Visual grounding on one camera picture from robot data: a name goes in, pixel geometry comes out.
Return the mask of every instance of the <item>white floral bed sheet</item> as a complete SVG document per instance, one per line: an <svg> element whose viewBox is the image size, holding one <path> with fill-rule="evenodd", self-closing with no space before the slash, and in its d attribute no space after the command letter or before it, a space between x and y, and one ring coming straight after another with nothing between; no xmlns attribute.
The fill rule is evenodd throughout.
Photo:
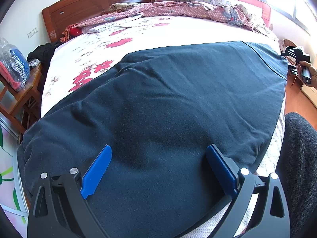
<svg viewBox="0 0 317 238"><path fill-rule="evenodd" d="M126 54L138 50L242 40L268 44L277 53L280 52L278 42L262 34L226 23L191 17L140 18L137 15L95 26L92 32L101 29L103 31L99 33L80 35L55 50L44 86L41 117L68 94L103 74ZM257 170L259 175L268 176L275 171L284 136L284 107L285 101L270 146ZM236 235L247 226L255 203L256 196L253 195ZM184 237L206 238L226 209Z"/></svg>

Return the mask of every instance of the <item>hand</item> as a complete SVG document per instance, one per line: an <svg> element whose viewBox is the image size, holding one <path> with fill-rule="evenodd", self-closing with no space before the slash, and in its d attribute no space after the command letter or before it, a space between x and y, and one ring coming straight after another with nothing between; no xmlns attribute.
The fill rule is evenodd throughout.
<svg viewBox="0 0 317 238"><path fill-rule="evenodd" d="M302 66L307 67L307 69L310 72L310 78L312 80L312 83L310 83L310 85L304 83L302 78L301 78ZM311 87L314 87L315 89L317 89L317 70L314 68L314 66L311 63L308 63L305 61L299 62L299 64L296 65L296 69L298 72L299 79L302 81L302 83L304 83L306 86L311 86Z"/></svg>

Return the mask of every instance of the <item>red flower print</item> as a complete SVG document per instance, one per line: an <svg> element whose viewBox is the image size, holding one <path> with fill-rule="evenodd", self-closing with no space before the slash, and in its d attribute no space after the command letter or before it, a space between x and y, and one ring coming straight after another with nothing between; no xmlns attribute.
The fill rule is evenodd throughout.
<svg viewBox="0 0 317 238"><path fill-rule="evenodd" d="M156 27L156 26L166 26L166 25L169 25L169 23L155 23L154 27Z"/></svg>
<svg viewBox="0 0 317 238"><path fill-rule="evenodd" d="M109 69L111 67L110 63L113 63L113 61L105 61L102 64L97 64L97 67L95 68L94 73L97 73L101 71L102 69Z"/></svg>
<svg viewBox="0 0 317 238"><path fill-rule="evenodd" d="M109 36L114 36L114 35L119 34L120 32L122 32L124 30L126 30L126 28L123 28L123 29L117 30L115 32L112 32Z"/></svg>
<svg viewBox="0 0 317 238"><path fill-rule="evenodd" d="M77 77L74 78L73 84L84 80L86 77L89 77L90 74L91 74L90 69L83 70Z"/></svg>
<svg viewBox="0 0 317 238"><path fill-rule="evenodd" d="M79 89L82 85L86 84L87 82L90 82L92 78L82 79L80 82L77 82L74 87L72 87L68 92L75 91Z"/></svg>
<svg viewBox="0 0 317 238"><path fill-rule="evenodd" d="M124 38L124 39L121 39L120 41L117 41L117 42L110 43L110 44L106 45L105 48L118 47L118 46L124 45L127 42L131 42L132 40L133 40L132 38Z"/></svg>

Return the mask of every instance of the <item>transparent plastic bag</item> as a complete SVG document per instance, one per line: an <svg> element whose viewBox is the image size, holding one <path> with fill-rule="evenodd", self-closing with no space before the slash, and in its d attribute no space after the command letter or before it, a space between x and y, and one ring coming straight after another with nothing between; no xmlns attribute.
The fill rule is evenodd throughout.
<svg viewBox="0 0 317 238"><path fill-rule="evenodd" d="M30 77L30 67L19 49L1 37L0 74L15 91L21 90Z"/></svg>

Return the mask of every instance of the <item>person's leg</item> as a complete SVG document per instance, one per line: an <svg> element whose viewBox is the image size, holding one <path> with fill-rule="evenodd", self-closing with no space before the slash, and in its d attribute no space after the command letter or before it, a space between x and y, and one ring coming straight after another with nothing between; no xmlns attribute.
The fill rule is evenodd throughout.
<svg viewBox="0 0 317 238"><path fill-rule="evenodd" d="M316 225L317 132L299 114L285 115L285 134L276 167L290 214L291 238L307 237Z"/></svg>

